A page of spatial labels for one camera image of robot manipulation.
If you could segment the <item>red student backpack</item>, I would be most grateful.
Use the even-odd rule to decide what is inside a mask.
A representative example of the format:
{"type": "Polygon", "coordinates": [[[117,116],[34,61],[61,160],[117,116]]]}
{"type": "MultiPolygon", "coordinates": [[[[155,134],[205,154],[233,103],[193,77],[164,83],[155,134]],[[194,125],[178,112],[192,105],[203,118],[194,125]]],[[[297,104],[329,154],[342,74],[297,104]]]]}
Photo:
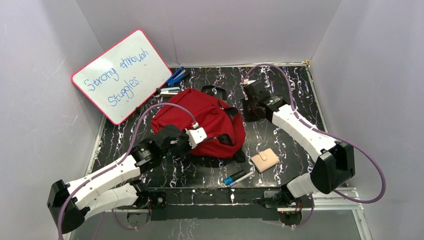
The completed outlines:
{"type": "Polygon", "coordinates": [[[197,145],[190,155],[246,162],[243,152],[246,132],[237,108],[193,88],[179,92],[168,102],[187,109],[205,130],[206,139],[197,145]]]}

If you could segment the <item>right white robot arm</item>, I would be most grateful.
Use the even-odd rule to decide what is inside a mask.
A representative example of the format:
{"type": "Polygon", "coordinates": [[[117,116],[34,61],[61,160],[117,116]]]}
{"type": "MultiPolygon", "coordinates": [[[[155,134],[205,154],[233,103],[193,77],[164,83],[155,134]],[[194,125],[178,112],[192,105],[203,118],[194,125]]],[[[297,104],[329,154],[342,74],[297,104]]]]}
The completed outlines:
{"type": "Polygon", "coordinates": [[[329,194],[355,175],[354,148],[318,130],[281,96],[272,95],[258,81],[242,84],[243,115],[247,122],[270,121],[289,134],[314,162],[311,172],[290,180],[271,197],[275,202],[295,207],[303,196],[329,194]]]}

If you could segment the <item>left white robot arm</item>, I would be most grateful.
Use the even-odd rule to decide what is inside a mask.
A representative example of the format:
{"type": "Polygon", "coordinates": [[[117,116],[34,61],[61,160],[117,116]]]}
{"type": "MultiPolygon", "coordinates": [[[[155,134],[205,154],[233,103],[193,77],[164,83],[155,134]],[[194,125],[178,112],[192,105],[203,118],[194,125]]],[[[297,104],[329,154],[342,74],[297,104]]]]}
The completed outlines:
{"type": "Polygon", "coordinates": [[[54,182],[47,208],[60,236],[79,228],[86,220],[124,206],[144,208],[154,197],[136,180],[158,167],[167,157],[184,157],[203,139],[205,131],[195,124],[179,129],[168,124],[133,146],[105,167],[77,180],[54,182]]]}

